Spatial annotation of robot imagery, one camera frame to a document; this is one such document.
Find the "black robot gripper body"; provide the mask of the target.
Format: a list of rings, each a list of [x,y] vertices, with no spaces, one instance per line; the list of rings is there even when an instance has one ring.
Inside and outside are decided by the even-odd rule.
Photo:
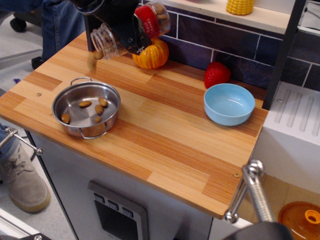
[[[134,19],[138,0],[73,0],[77,10],[93,15],[111,28],[122,43],[137,42],[138,21]]]

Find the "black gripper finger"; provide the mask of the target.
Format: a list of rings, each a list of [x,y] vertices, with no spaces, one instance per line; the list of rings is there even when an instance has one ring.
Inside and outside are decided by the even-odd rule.
[[[147,47],[152,45],[152,40],[147,36],[142,28],[129,31],[125,29],[120,34],[122,46],[134,55],[140,55]]]

